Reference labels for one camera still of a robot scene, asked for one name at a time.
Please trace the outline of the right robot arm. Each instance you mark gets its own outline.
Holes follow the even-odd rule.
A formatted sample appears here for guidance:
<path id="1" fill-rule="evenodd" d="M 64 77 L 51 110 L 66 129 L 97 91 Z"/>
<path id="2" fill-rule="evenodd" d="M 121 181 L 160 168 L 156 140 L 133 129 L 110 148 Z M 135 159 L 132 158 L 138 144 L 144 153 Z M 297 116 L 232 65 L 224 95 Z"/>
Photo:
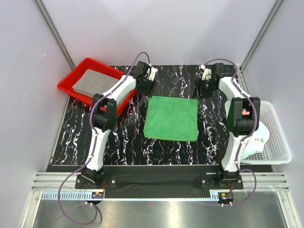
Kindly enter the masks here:
<path id="1" fill-rule="evenodd" d="M 211 98 L 216 90 L 221 91 L 230 102 L 226 111 L 226 129 L 229 141 L 224 158 L 216 174 L 210 178 L 212 184 L 221 189 L 241 184 L 241 154 L 252 134 L 258 129 L 260 99 L 246 93 L 236 80 L 235 65 L 217 62 L 200 66 L 202 77 L 195 81 L 194 99 Z"/>

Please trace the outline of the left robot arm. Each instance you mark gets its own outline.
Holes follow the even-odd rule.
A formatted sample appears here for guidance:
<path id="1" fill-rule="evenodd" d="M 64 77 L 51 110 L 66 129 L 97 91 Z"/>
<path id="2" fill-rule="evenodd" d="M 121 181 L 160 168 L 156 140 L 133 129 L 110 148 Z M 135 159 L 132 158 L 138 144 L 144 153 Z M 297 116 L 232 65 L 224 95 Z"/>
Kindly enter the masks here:
<path id="1" fill-rule="evenodd" d="M 139 61 L 111 89 L 93 96 L 89 116 L 92 138 L 87 160 L 81 169 L 81 175 L 90 187 L 98 188 L 102 184 L 105 145 L 117 123 L 119 104 L 132 90 L 150 96 L 157 72 L 158 69 L 151 64 Z"/>

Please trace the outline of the green towel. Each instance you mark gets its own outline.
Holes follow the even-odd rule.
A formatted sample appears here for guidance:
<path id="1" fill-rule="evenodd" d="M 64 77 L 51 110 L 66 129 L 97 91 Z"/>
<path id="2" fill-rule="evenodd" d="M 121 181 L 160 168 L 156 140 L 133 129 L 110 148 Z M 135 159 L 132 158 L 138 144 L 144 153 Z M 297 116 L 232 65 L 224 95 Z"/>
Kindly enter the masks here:
<path id="1" fill-rule="evenodd" d="M 146 138 L 194 142 L 198 139 L 198 101 L 153 96 L 149 99 L 143 134 Z"/>

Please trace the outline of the grey towel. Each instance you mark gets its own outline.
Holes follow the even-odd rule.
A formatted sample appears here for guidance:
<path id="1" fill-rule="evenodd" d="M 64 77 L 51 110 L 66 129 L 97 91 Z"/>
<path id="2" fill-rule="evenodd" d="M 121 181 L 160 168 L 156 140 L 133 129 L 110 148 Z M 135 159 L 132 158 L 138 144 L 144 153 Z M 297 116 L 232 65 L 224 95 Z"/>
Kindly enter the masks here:
<path id="1" fill-rule="evenodd" d="M 118 81 L 117 78 L 88 69 L 72 88 L 82 95 L 93 97 L 95 94 L 107 92 Z"/>

